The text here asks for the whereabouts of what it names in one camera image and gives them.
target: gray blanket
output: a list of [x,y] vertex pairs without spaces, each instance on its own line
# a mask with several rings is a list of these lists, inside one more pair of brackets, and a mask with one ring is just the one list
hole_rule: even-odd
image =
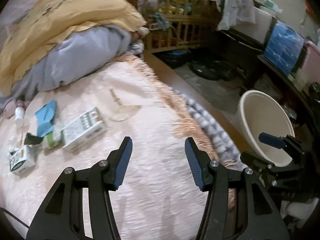
[[97,70],[128,50],[129,32],[102,25],[72,33],[16,82],[10,95],[0,93],[0,113],[12,99],[32,100],[38,92],[55,89]]

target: storage box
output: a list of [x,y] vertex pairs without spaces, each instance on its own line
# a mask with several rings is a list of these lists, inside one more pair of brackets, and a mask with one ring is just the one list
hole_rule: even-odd
[[10,171],[19,175],[36,164],[36,156],[29,145],[24,145],[10,157]]
[[65,126],[61,131],[61,139],[64,144],[63,148],[74,151],[87,141],[93,139],[106,130],[98,109],[85,112],[70,124]]
[[303,42],[300,34],[278,21],[263,56],[287,76],[298,60]]

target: blue container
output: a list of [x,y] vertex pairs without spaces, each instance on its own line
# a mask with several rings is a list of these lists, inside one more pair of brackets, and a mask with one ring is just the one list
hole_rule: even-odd
[[277,22],[263,56],[286,76],[290,74],[302,50],[304,38],[283,22]]

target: black wire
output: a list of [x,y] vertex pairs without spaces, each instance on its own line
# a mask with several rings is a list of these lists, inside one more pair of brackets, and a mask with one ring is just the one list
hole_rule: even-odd
[[15,220],[17,220],[19,223],[21,223],[22,225],[24,225],[26,228],[29,228],[29,226],[27,224],[25,224],[24,222],[22,222],[19,218],[17,218],[15,215],[12,215],[8,210],[6,210],[5,208],[1,208],[1,210],[4,213],[7,213],[9,216],[13,217]]

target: white cloth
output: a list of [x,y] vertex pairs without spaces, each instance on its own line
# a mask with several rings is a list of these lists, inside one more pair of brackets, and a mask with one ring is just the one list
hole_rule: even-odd
[[[221,10],[221,0],[212,1],[216,1]],[[238,22],[256,23],[253,0],[224,0],[223,16],[217,30],[228,30]]]

